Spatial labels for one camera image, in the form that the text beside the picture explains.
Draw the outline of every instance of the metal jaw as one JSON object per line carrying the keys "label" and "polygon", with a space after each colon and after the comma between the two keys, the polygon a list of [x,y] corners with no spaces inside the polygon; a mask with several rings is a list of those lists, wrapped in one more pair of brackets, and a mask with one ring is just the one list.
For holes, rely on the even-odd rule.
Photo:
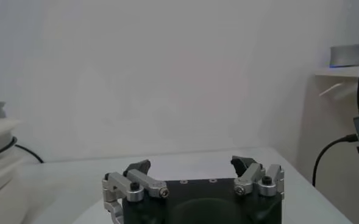
{"label": "metal jaw", "polygon": [[278,192],[285,197],[284,183],[285,171],[280,165],[271,165],[266,176],[258,181],[259,194],[266,197],[275,196]]}
{"label": "metal jaw", "polygon": [[234,179],[233,185],[237,195],[242,196],[252,193],[252,189],[258,180],[265,175],[265,170],[259,163],[252,163],[241,177]]}
{"label": "metal jaw", "polygon": [[123,207],[117,200],[126,198],[127,201],[132,202],[142,201],[144,189],[151,197],[166,198],[169,195],[164,181],[157,181],[135,169],[128,170],[126,175],[124,177],[114,172],[102,180],[104,207],[112,215],[114,224],[124,223]]}
{"label": "metal jaw", "polygon": [[123,207],[117,202],[118,199],[125,198],[125,195],[118,189],[109,190],[108,180],[102,180],[102,192],[104,195],[104,208],[110,212],[114,224],[124,223]]}
{"label": "metal jaw", "polygon": [[169,195],[166,182],[155,180],[138,170],[128,171],[126,177],[133,182],[140,183],[140,185],[147,189],[148,194],[151,197],[167,198]]}

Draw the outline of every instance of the white tabletop surface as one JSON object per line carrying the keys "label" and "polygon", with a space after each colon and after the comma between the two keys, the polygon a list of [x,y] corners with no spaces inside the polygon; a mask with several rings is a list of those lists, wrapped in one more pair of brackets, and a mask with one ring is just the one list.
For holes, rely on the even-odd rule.
{"label": "white tabletop surface", "polygon": [[252,148],[25,165],[19,173],[29,191],[31,209],[24,224],[111,224],[102,204],[105,173],[122,172],[130,163],[149,159],[148,174],[159,180],[235,177],[232,155],[285,169],[283,223],[351,223],[275,150]]}

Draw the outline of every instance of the white wall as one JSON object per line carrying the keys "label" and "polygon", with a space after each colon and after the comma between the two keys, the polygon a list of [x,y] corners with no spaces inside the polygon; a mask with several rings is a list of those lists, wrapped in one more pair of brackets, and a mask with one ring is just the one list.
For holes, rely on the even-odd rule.
{"label": "white wall", "polygon": [[0,100],[47,161],[270,145],[359,43],[357,0],[3,0]]}

